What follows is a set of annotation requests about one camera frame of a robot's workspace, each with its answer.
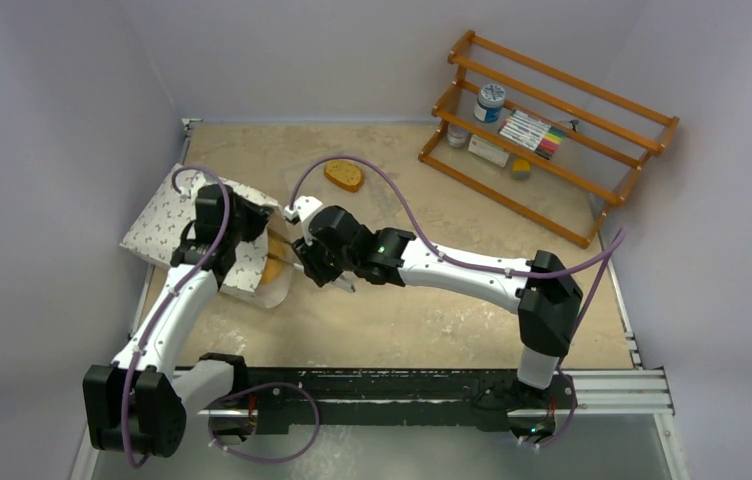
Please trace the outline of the white patterned paper bag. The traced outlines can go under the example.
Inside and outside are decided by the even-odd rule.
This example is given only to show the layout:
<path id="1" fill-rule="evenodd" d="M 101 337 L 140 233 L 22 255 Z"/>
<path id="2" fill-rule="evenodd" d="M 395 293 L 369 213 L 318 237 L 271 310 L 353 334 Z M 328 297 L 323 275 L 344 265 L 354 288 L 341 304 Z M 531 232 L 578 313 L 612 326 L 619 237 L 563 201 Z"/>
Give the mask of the white patterned paper bag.
<path id="1" fill-rule="evenodd" d="M 274 212 L 264 232 L 254 242 L 242 242 L 236 231 L 236 196 Z M 219 273 L 233 265 L 221 281 L 220 292 L 255 306 L 270 309 L 288 296 L 293 268 L 286 264 L 272 283 L 260 285 L 268 252 L 268 231 L 286 236 L 280 203 L 260 190 L 224 177 L 185 168 L 178 164 L 147 202 L 124 234 L 120 246 L 160 268 L 181 262 L 195 263 L 212 246 L 222 227 L 225 233 L 205 264 Z"/>

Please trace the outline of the fake bread slice brown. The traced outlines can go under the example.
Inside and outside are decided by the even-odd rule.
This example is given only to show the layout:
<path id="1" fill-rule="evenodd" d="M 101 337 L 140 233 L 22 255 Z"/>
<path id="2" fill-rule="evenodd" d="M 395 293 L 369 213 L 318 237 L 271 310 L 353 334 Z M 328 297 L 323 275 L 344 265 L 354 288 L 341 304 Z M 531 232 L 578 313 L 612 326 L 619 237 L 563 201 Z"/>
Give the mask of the fake bread slice brown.
<path id="1" fill-rule="evenodd" d="M 329 160 L 325 163 L 323 173 L 333 185 L 352 193 L 358 192 L 365 181 L 362 169 L 349 160 Z"/>

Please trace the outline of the metal tongs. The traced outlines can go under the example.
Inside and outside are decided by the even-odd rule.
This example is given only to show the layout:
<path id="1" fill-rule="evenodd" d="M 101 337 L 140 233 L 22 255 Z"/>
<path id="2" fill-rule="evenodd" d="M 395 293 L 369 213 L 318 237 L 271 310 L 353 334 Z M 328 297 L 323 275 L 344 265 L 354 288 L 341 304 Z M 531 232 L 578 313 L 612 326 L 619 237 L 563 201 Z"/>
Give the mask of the metal tongs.
<path id="1" fill-rule="evenodd" d="M 304 238 L 289 241 L 281 233 L 269 230 L 268 237 L 290 248 L 298 262 L 290 262 L 295 270 L 300 271 L 311 279 L 318 287 L 333 285 L 348 293 L 355 293 L 356 288 L 352 280 L 348 279 L 343 270 L 329 258 L 328 250 L 317 243 L 307 243 Z"/>

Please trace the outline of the fake croissant tan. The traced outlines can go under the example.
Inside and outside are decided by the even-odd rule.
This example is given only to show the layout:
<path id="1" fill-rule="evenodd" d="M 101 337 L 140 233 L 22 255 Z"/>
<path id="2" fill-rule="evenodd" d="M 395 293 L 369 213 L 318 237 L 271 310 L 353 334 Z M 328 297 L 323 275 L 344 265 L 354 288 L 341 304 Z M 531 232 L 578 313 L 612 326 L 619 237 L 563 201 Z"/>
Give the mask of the fake croissant tan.
<path id="1" fill-rule="evenodd" d="M 286 260 L 286 244 L 275 238 L 269 238 L 267 259 L 259 284 L 267 285 L 274 282 L 283 273 Z"/>

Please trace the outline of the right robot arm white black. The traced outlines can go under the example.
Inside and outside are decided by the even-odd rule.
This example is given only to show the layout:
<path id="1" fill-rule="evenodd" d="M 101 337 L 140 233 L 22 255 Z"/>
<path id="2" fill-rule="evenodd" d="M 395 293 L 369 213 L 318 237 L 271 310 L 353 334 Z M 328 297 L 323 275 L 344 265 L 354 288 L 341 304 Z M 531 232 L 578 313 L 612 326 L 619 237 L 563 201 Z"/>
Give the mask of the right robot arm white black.
<path id="1" fill-rule="evenodd" d="M 344 208 L 311 197 L 285 207 L 284 217 L 302 230 L 293 249 L 304 274 L 318 286 L 352 291 L 354 279 L 361 279 L 371 285 L 435 288 L 516 315 L 523 353 L 513 381 L 515 397 L 536 407 L 551 396 L 583 299 L 556 255 L 539 250 L 526 260 L 429 248 L 419 235 L 396 228 L 372 231 Z"/>

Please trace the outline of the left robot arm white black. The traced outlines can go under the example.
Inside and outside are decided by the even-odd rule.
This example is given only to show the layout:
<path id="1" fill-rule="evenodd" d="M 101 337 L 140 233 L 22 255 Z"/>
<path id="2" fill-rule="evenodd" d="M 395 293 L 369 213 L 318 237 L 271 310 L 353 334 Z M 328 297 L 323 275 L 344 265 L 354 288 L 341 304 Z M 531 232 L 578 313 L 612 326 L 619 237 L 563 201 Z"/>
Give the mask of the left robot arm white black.
<path id="1" fill-rule="evenodd" d="M 250 395 L 236 355 L 207 354 L 183 376 L 174 372 L 199 314 L 234 266 L 237 246 L 265 232 L 273 208 L 217 185 L 200 188 L 194 208 L 152 311 L 109 364 L 91 366 L 82 380 L 92 446 L 123 452 L 133 468 L 172 456 L 188 421 L 215 400 L 236 409 Z"/>

